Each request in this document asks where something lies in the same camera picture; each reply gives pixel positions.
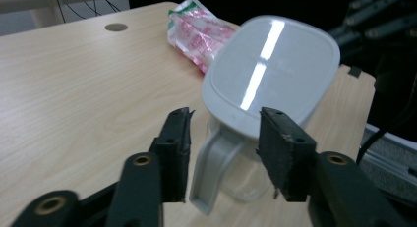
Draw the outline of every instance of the white container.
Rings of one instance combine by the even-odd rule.
[[[331,85],[339,59],[334,39],[318,28],[278,16],[244,23],[203,81],[203,101],[215,126],[209,125],[213,131],[199,153],[191,203],[209,214],[225,174],[233,175],[228,170],[235,156],[254,144],[249,149],[255,154],[262,107],[283,111],[304,127]]]

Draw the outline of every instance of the snack bag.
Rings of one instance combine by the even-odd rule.
[[[204,73],[235,30],[198,0],[185,0],[168,13],[168,42]]]

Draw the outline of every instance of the wooden table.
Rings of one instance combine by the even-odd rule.
[[[1,226],[50,191],[73,190],[83,199],[116,182],[125,159],[148,151],[168,113],[185,106],[196,110],[193,177],[209,114],[201,99],[204,75],[167,42],[167,14],[175,6],[0,37]],[[128,28],[105,29],[114,23]],[[340,67],[306,131],[318,151],[354,158],[374,78],[348,70]],[[306,203],[271,196],[245,204],[220,194],[209,217],[189,201],[166,203],[165,226],[311,226]]]

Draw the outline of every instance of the white lid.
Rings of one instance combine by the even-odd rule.
[[[303,126],[334,79],[338,45],[324,31],[291,19],[259,16],[244,23],[218,53],[203,81],[208,111],[258,139],[262,107]]]

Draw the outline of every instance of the pink wrapper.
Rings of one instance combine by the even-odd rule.
[[[235,32],[198,0],[185,0],[168,17],[168,42],[204,73]]]

